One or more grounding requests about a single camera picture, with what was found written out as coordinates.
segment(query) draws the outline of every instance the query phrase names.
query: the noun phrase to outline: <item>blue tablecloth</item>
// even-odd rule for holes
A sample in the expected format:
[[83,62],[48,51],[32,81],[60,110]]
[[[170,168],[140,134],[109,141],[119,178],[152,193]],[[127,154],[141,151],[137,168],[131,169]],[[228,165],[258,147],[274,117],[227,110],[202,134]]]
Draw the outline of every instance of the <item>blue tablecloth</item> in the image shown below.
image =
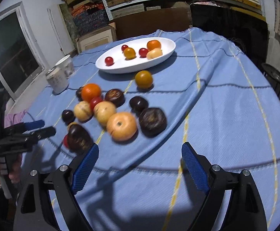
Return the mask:
[[[173,55],[149,71],[154,88],[139,92],[135,74],[110,75],[96,69],[97,58],[124,42],[165,37],[176,42]],[[128,101],[145,97],[151,107],[164,110],[167,129],[155,138],[139,131],[136,140],[118,144],[95,118],[84,124],[99,145],[99,159],[85,188],[76,199],[95,231],[185,231],[204,194],[191,177],[182,174],[181,145],[189,141],[198,154],[227,171],[252,173],[264,205],[268,230],[280,223],[280,102],[270,84],[234,43],[212,32],[191,28],[184,32],[157,32],[112,42],[73,58],[76,69],[70,85],[60,95],[46,87],[35,100],[25,121],[43,119],[57,134],[42,140],[24,155],[24,176],[32,169],[54,171],[69,164],[74,154],[63,145],[67,128],[62,110],[78,103],[75,89],[96,83],[103,93],[125,91],[126,103],[118,111],[130,111]],[[137,167],[130,171],[128,167]],[[67,230],[54,191],[50,192],[56,218]],[[215,223],[220,228],[229,192]]]

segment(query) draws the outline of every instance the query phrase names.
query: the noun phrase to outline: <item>white oval plate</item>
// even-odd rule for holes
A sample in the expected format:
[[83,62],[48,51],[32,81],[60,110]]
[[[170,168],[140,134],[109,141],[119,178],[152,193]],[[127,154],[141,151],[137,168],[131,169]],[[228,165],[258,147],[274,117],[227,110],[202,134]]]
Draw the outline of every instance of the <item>white oval plate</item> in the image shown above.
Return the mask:
[[[151,40],[158,40],[161,43],[162,56],[151,60],[148,60],[147,58],[141,58],[139,55],[139,49],[146,48],[147,42]],[[133,48],[136,51],[136,58],[132,60],[126,60],[121,50],[121,47],[123,45],[128,45],[128,47]],[[175,47],[176,44],[174,41],[162,37],[149,37],[128,41],[116,47],[113,47],[106,53],[102,54],[97,59],[95,66],[99,70],[111,74],[131,73],[143,69],[148,69],[168,59],[172,55]],[[106,63],[104,62],[105,58],[108,56],[111,56],[114,60],[114,64],[112,66],[106,66]]]

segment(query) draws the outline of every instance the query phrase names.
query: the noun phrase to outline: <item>tin can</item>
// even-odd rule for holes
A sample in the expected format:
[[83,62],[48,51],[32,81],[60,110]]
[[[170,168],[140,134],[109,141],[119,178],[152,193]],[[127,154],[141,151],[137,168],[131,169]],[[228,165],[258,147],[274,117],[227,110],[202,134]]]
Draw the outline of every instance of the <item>tin can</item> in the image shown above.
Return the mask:
[[67,78],[69,78],[75,71],[73,60],[70,57],[70,55],[67,55],[63,57],[61,60],[59,60],[56,63],[56,66],[58,66],[60,69],[64,71]]
[[63,92],[69,85],[64,71],[57,66],[46,73],[46,80],[55,94]]

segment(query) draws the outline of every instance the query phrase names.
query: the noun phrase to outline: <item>silver bolt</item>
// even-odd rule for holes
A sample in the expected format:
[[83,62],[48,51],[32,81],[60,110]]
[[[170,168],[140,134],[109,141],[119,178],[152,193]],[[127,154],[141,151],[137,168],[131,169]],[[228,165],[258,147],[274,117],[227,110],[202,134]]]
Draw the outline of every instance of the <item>silver bolt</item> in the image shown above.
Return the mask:
[[249,175],[250,175],[250,172],[249,172],[248,170],[246,170],[246,169],[243,170],[242,173],[243,173],[245,176],[249,176]]
[[37,175],[37,171],[36,171],[36,170],[32,170],[32,171],[30,172],[30,175],[31,175],[31,176],[36,176],[36,175]]
[[213,165],[213,170],[214,171],[220,171],[220,166],[219,165]]
[[62,171],[62,172],[66,171],[67,169],[68,169],[68,166],[67,166],[67,165],[62,165],[62,166],[60,167],[60,171]]

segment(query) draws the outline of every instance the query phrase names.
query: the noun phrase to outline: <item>red ball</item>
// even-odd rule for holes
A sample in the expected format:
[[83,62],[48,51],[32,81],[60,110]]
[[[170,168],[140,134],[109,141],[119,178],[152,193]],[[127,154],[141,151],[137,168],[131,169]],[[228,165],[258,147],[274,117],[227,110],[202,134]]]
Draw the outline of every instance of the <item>red ball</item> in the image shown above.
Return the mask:
[[106,66],[112,66],[114,64],[113,62],[113,58],[108,56],[106,57],[106,59],[104,60],[104,62],[106,63]]
[[146,48],[141,48],[141,49],[139,49],[139,55],[140,55],[142,58],[146,57],[146,55],[147,55],[148,52],[149,52],[149,51],[148,51]]
[[63,144],[66,148],[69,148],[68,147],[68,143],[67,143],[67,135],[64,136],[64,139],[63,139]]
[[124,51],[126,48],[128,48],[128,46],[127,45],[123,45],[121,49],[122,49],[122,51]]
[[103,99],[102,99],[101,97],[99,97],[99,96],[98,96],[98,97],[94,97],[94,98],[90,101],[90,108],[91,108],[92,112],[93,112],[95,106],[96,106],[98,103],[102,102],[102,101],[103,101]]

